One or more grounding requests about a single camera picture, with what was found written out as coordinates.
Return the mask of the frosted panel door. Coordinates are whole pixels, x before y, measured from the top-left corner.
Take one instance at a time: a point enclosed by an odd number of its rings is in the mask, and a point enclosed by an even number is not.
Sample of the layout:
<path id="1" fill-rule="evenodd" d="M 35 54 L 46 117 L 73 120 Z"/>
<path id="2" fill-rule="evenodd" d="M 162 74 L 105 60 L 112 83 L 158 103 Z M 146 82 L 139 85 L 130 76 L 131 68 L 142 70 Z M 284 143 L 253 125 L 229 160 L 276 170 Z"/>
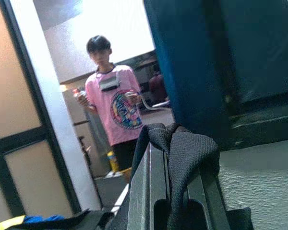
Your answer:
<path id="1" fill-rule="evenodd" d="M 80 210 L 11 0 L 0 0 L 0 220 Z"/>

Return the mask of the grey cabinet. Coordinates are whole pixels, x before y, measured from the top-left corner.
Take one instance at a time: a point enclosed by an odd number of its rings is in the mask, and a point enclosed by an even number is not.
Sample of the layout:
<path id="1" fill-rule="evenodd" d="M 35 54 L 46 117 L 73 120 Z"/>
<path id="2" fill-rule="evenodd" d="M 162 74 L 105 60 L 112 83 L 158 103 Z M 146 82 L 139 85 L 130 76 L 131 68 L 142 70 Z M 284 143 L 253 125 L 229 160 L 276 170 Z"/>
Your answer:
<path id="1" fill-rule="evenodd" d="M 111 150 L 107 136 L 98 115 L 86 111 L 73 97 L 72 90 L 62 93 L 70 113 L 76 135 L 88 151 L 90 169 L 95 178 L 103 177 L 111 171 L 107 153 Z"/>

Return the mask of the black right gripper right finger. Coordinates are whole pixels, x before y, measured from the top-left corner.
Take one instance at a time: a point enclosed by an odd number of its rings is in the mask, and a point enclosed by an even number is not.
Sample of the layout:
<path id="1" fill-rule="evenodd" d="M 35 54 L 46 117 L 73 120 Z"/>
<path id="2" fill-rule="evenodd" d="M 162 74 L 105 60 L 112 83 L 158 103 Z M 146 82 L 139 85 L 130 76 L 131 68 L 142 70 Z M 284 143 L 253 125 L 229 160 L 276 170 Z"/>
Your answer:
<path id="1" fill-rule="evenodd" d="M 171 133 L 168 152 L 168 171 L 171 183 L 171 211 L 168 230 L 195 230 L 195 214 L 183 206 L 183 195 L 193 181 L 196 170 L 204 175 L 204 188 L 212 186 L 207 194 L 208 206 L 218 219 L 213 222 L 215 230 L 230 230 L 218 174 L 220 152 L 217 143 L 210 137 L 194 134 L 180 124 L 168 126 Z"/>

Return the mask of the yellow bottle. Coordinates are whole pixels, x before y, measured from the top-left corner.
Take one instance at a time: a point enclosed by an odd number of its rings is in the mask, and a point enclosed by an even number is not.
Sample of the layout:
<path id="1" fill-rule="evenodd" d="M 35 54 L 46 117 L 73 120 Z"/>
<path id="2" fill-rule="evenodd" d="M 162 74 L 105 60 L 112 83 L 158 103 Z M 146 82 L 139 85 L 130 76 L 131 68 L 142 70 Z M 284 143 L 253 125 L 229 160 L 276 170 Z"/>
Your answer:
<path id="1" fill-rule="evenodd" d="M 114 173 L 118 172 L 119 171 L 119 165 L 118 165 L 118 161 L 117 161 L 117 158 L 116 158 L 114 152 L 113 151 L 108 152 L 107 157 L 109 159 L 112 171 Z"/>

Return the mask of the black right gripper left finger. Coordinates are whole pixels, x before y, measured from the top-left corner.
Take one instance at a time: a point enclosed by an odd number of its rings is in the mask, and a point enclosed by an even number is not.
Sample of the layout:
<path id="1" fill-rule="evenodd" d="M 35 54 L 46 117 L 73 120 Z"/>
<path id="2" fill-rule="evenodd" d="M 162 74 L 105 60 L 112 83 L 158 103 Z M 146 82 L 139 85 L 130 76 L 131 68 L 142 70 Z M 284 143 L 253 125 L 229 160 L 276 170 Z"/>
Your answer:
<path id="1" fill-rule="evenodd" d="M 127 230 L 166 230 L 169 188 L 162 123 L 143 127 L 137 140 L 129 189 Z"/>

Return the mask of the black garment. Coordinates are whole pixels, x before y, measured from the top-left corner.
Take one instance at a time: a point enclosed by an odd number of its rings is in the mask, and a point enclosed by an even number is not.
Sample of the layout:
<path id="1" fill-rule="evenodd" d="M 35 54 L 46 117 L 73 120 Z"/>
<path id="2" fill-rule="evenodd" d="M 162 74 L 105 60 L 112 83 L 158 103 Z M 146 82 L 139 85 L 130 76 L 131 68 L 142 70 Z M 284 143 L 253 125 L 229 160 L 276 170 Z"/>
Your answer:
<path id="1" fill-rule="evenodd" d="M 114 218 L 113 212 L 85 210 L 70 218 L 16 226 L 18 230 L 106 230 Z"/>

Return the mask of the person in pink shirt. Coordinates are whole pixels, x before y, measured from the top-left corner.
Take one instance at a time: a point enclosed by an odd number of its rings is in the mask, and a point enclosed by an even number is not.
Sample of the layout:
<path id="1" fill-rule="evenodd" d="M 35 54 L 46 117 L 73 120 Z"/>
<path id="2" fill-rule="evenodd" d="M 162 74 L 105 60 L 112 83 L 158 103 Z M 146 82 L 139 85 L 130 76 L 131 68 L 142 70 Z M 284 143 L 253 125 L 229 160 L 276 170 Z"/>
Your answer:
<path id="1" fill-rule="evenodd" d="M 110 62 L 111 43 L 104 36 L 90 38 L 86 50 L 97 69 L 87 78 L 85 93 L 76 99 L 99 116 L 119 170 L 128 174 L 143 127 L 137 106 L 141 100 L 138 80 L 131 67 Z"/>

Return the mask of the blue yellow garment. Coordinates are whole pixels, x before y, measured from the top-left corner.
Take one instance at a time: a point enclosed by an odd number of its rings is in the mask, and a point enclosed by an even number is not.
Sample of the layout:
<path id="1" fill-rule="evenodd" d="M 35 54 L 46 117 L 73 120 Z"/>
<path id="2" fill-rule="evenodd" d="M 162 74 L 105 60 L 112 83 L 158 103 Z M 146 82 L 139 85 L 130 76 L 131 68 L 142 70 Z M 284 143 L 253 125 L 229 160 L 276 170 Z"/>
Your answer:
<path id="1" fill-rule="evenodd" d="M 43 216 L 22 215 L 0 222 L 0 230 L 7 230 L 9 227 L 20 224 L 40 223 L 40 222 L 57 221 L 63 219 L 65 219 L 65 217 L 62 215 L 53 215 L 48 218 L 44 218 Z"/>

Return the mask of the dark teal panel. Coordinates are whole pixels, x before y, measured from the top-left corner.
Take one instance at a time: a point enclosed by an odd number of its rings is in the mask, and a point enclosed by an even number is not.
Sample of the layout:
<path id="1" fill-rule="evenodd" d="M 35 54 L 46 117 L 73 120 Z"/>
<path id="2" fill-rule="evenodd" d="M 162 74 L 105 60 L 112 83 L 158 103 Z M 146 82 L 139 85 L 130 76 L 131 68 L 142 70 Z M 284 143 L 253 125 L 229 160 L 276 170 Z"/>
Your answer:
<path id="1" fill-rule="evenodd" d="M 143 0 L 174 118 L 224 149 L 288 140 L 288 0 Z"/>

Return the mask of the person in maroon shirt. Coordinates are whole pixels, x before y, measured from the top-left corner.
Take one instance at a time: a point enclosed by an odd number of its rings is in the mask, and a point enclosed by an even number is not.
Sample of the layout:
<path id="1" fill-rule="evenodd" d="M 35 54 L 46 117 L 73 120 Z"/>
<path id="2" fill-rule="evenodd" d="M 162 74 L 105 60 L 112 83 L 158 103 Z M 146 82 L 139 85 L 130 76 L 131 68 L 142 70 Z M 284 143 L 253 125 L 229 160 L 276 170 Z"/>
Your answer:
<path id="1" fill-rule="evenodd" d="M 152 78 L 148 82 L 149 91 L 153 97 L 153 104 L 168 101 L 163 75 L 159 71 L 154 71 Z"/>

